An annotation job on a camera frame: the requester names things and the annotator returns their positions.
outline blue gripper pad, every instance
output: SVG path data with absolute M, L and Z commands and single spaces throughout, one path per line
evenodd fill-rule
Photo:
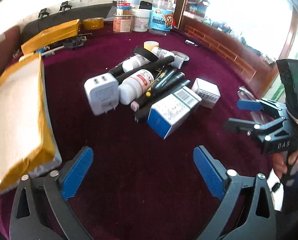
M 93 151 L 86 147 L 76 162 L 69 169 L 62 181 L 62 197 L 67 200 L 74 197 L 93 161 Z
M 239 100 L 236 106 L 242 110 L 261 111 L 263 106 L 260 102 L 254 100 Z
M 193 161 L 212 196 L 222 200 L 226 191 L 225 187 L 228 183 L 225 167 L 223 167 L 221 162 L 212 158 L 203 146 L 194 148 Z

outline white power adapter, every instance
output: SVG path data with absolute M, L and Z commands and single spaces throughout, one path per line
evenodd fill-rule
M 85 91 L 94 115 L 107 113 L 119 103 L 119 82 L 110 74 L 89 78 L 85 82 Z

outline medicine box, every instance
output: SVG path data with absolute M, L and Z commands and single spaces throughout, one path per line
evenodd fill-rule
M 213 108 L 220 98 L 218 86 L 200 78 L 196 78 L 191 90 L 201 97 L 200 105 L 207 108 Z
M 187 119 L 200 101 L 196 93 L 183 87 L 153 104 L 147 123 L 165 139 Z

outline human hand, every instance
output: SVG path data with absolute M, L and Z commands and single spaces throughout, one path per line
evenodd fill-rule
M 298 156 L 298 151 L 295 151 L 289 156 L 289 165 L 293 165 Z M 272 155 L 273 171 L 281 179 L 283 174 L 287 173 L 287 165 L 285 164 L 282 153 L 275 153 Z

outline clear plastic object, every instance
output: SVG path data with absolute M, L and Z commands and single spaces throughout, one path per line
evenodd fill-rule
M 254 101 L 257 100 L 255 96 L 245 87 L 239 87 L 238 96 L 240 100 L 254 100 Z M 252 119 L 259 124 L 265 124 L 268 122 L 266 117 L 261 112 L 251 111 L 250 115 Z

